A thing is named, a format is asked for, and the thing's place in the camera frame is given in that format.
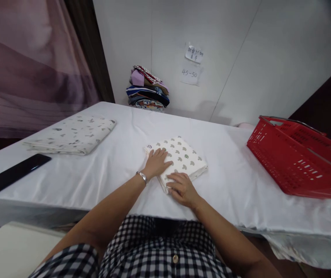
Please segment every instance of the wrist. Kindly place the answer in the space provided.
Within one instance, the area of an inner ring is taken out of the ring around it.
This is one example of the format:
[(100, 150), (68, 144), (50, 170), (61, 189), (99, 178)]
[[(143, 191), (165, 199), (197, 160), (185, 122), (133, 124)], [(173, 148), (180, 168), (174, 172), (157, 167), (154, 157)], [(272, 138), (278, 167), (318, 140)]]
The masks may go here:
[(191, 206), (192, 212), (197, 215), (201, 210), (206, 201), (199, 196), (199, 199)]
[(149, 182), (153, 178), (153, 175), (146, 168), (144, 168), (140, 172), (146, 176), (147, 182)]

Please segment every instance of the black and white checkered shirt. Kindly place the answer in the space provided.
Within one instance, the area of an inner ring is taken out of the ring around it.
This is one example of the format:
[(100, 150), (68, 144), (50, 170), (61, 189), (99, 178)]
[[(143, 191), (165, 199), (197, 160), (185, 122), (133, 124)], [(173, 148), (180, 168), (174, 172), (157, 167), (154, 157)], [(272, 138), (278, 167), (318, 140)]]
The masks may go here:
[(128, 216), (104, 254), (88, 244), (65, 248), (29, 278), (45, 277), (237, 277), (215, 256), (209, 234), (184, 222), (172, 237), (152, 236), (154, 220)]

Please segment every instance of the woman's left hand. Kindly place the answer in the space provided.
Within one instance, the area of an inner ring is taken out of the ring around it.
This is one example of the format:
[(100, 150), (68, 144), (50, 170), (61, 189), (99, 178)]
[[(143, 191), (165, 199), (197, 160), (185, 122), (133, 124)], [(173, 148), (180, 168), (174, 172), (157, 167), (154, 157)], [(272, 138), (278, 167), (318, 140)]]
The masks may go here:
[(146, 166), (141, 171), (146, 176), (147, 180), (161, 175), (170, 165), (173, 164), (173, 161), (164, 163), (167, 154), (168, 152), (166, 152), (164, 148), (159, 148), (156, 151), (151, 150)]

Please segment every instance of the black smartphone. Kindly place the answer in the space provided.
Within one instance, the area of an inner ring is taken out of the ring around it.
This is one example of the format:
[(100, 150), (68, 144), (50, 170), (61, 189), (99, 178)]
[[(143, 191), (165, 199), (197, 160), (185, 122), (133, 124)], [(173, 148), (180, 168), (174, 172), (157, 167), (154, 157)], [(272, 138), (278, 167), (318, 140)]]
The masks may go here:
[(50, 161), (52, 158), (43, 154), (36, 154), (19, 164), (0, 173), (0, 191), (18, 181), (22, 177), (29, 174), (31, 171), (39, 168), (43, 164)]

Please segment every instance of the pink curtain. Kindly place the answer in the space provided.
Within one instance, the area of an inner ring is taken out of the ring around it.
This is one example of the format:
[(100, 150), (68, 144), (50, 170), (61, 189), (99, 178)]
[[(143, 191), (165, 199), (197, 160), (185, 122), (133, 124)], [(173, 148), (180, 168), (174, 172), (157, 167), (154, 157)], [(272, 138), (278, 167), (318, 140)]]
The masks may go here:
[(0, 137), (24, 138), (99, 101), (63, 0), (0, 0)]

